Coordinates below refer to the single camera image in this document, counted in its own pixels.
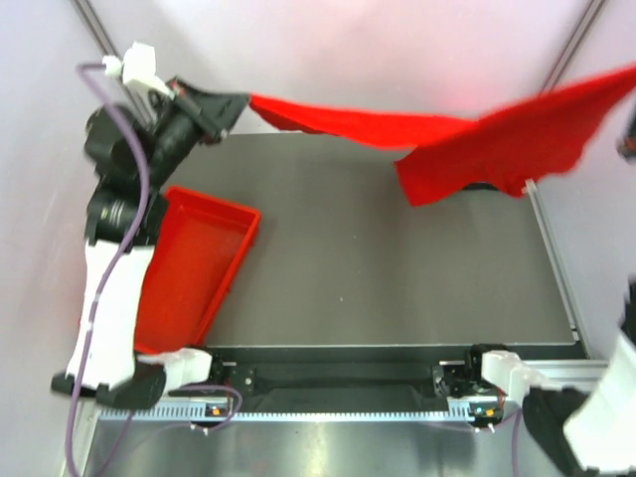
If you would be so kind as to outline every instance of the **red plastic bin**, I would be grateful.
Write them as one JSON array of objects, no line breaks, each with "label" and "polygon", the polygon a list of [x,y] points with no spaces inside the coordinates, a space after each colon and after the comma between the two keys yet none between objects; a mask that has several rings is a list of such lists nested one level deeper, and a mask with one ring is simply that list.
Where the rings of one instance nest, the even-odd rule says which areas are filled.
[{"label": "red plastic bin", "polygon": [[260,212],[180,187],[144,278],[135,350],[156,354],[203,343],[252,245]]}]

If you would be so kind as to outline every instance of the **red fabric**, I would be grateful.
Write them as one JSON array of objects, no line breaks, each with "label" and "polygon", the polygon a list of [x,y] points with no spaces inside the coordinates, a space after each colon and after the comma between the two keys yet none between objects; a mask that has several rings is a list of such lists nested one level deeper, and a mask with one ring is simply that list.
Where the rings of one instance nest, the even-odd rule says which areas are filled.
[{"label": "red fabric", "polygon": [[396,168],[408,201],[419,206],[475,182],[518,197],[526,180],[569,171],[607,112],[634,87],[636,67],[630,67],[477,121],[309,106],[259,95],[252,96],[251,108],[283,130],[327,133],[381,148],[414,147]]}]

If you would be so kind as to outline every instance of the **white wall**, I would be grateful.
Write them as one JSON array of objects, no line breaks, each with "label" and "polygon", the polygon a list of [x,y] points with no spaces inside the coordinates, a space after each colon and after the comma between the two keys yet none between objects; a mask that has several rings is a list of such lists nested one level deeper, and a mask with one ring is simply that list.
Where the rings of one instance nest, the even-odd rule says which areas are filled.
[{"label": "white wall", "polygon": [[[201,87],[473,115],[537,91],[580,0],[93,0],[113,42]],[[269,131],[253,115],[236,132]]]},{"label": "white wall", "polygon": [[73,351],[92,169],[83,128],[96,101],[74,73],[98,59],[70,2],[14,2],[0,44],[0,475],[51,476],[69,401],[53,373]]},{"label": "white wall", "polygon": [[[565,81],[636,61],[636,2],[611,0]],[[589,144],[574,173],[540,186],[558,247],[595,355],[608,356],[636,274],[636,167],[615,152],[636,107],[632,94]]]}]

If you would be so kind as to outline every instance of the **metal floor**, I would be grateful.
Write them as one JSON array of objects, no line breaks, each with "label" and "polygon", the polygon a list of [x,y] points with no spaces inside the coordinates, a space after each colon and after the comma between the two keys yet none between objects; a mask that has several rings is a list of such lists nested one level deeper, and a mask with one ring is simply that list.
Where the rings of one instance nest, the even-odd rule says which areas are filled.
[{"label": "metal floor", "polygon": [[208,343],[571,343],[530,201],[471,191],[414,209],[402,156],[304,134],[197,148],[172,183],[263,215]]},{"label": "metal floor", "polygon": [[[161,423],[130,427],[103,477],[460,477],[513,475],[513,423],[494,433],[441,430],[421,423],[235,423],[208,437]],[[460,429],[465,426],[456,424]],[[121,423],[97,427],[86,476],[96,475],[117,440]],[[147,443],[138,442],[150,437]],[[520,475],[557,477],[523,428]]]}]

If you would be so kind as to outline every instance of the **metal pole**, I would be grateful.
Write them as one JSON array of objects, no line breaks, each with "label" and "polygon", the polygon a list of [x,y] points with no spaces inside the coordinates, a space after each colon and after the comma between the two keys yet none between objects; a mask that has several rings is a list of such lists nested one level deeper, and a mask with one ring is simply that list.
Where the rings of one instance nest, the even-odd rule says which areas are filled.
[{"label": "metal pole", "polygon": [[[600,16],[601,11],[606,4],[607,0],[589,0],[587,2],[587,6],[576,22],[574,29],[569,35],[569,38],[558,54],[558,57],[556,57],[556,61],[553,64],[550,73],[542,84],[540,93],[548,92],[554,89],[560,83],[574,56],[580,50],[585,37],[591,30],[596,19],[598,19],[598,17]],[[588,356],[588,358],[591,358],[590,350],[588,348],[589,335],[583,326],[584,324],[580,320],[580,310],[578,309],[574,300],[572,287],[569,283],[569,280],[567,279],[564,265],[562,263],[560,254],[558,253],[558,244],[555,240],[550,221],[548,220],[546,207],[544,206],[541,199],[540,191],[535,185],[535,182],[532,180],[529,181],[527,190],[533,208],[535,209],[537,222],[539,223],[539,227],[542,230],[542,235],[544,236],[546,249],[548,250],[548,254],[551,258],[551,263],[553,265],[553,270],[555,272],[561,298],[563,299],[565,308],[568,310],[567,314],[570,321],[570,326],[572,328],[572,333],[574,335],[574,340],[580,341],[582,343],[585,354]]]},{"label": "metal pole", "polygon": [[[99,51],[103,55],[114,55],[121,58],[121,55],[112,43],[110,36],[103,27],[103,24],[99,20],[99,17],[97,16],[97,13],[95,12],[95,9],[93,8],[90,1],[71,0],[71,3],[74,5],[79,17],[86,26],[88,33],[99,48]],[[139,119],[144,125],[149,124],[151,122],[152,114],[148,110],[143,100],[138,95],[133,94],[123,86],[121,87],[121,90],[125,94],[128,101],[130,101],[130,104],[133,107],[133,111],[136,113],[137,119]]]},{"label": "metal pole", "polygon": [[563,78],[572,59],[578,52],[583,40],[591,30],[594,21],[600,16],[603,7],[607,4],[607,0],[589,0],[587,6],[583,10],[581,16],[569,38],[565,42],[562,50],[558,54],[548,77],[541,86],[540,92],[547,92],[555,88],[555,86]]}]

